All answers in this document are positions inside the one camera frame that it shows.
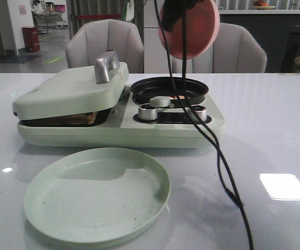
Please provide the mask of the black gripper finger with tape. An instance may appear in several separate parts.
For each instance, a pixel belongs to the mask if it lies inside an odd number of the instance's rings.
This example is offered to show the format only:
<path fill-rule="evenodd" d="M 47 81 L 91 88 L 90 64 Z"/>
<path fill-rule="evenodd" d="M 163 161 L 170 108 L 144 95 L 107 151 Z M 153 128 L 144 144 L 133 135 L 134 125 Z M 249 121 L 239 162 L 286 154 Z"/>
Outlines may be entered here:
<path fill-rule="evenodd" d="M 161 27 L 172 32 L 175 23 L 183 16 L 183 14 L 192 9 L 198 2 L 197 0 L 166 0 L 162 9 Z"/>

